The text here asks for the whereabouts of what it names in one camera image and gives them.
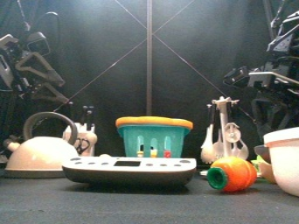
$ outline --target white mixing bowl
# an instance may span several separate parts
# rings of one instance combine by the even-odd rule
[[[299,196],[299,127],[264,135],[270,149],[275,182],[290,194]]]

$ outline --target table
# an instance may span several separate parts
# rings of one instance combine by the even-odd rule
[[[299,223],[299,198],[259,178],[242,192],[210,187],[88,185],[65,178],[0,178],[1,223]]]

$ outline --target orange rim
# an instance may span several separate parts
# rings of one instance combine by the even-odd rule
[[[190,130],[192,129],[192,122],[183,119],[167,118],[162,116],[124,116],[116,119],[116,127],[128,124],[162,124],[182,126]]]

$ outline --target digital scale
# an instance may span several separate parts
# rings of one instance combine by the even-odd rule
[[[73,157],[61,165],[65,177],[79,183],[178,185],[192,180],[195,158]]]

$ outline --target dark backdrop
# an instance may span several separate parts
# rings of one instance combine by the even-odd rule
[[[271,1],[272,7],[279,1]],[[115,126],[121,116],[146,116],[147,81],[147,1],[146,0],[23,0],[25,20],[48,38],[47,60],[65,80],[60,91],[75,103],[96,109],[96,154],[124,156],[123,139]],[[21,37],[21,17],[16,1],[1,1],[1,37]],[[234,67],[260,67],[270,42],[263,1],[154,0],[152,116],[194,122],[184,139],[183,156],[200,161],[207,129],[207,104],[220,96],[239,99],[235,114],[242,138],[250,148],[260,144],[250,102],[256,91],[223,85]],[[1,104],[4,119],[7,108]],[[36,111],[55,110],[60,104],[17,99],[9,134],[20,134],[24,119]],[[68,114],[65,107],[57,112]],[[63,128],[49,132],[61,134]]]

